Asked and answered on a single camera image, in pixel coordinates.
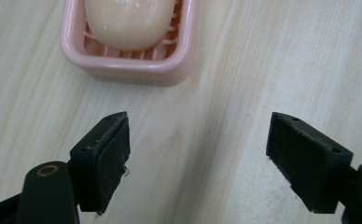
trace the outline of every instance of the pink soap dish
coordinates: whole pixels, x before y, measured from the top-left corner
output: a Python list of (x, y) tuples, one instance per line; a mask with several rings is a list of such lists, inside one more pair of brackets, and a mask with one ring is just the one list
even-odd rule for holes
[(84, 0), (66, 0), (61, 44), (68, 60), (102, 79), (171, 86), (188, 76), (196, 0), (176, 0), (168, 33), (152, 49), (122, 51), (95, 40)]

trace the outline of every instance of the soap dish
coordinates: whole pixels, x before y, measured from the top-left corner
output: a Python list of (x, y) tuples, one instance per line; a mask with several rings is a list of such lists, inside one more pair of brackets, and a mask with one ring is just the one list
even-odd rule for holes
[(66, 0), (61, 35), (66, 58), (104, 80), (172, 86), (189, 75), (196, 0), (176, 0), (167, 34), (142, 51), (122, 51), (99, 43), (86, 19), (84, 0)]

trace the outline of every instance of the beige soap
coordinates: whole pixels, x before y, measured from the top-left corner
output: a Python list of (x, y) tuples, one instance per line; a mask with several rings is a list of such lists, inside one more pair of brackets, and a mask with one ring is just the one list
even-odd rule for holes
[(174, 0), (85, 0), (97, 40), (123, 50), (149, 49), (166, 34)]

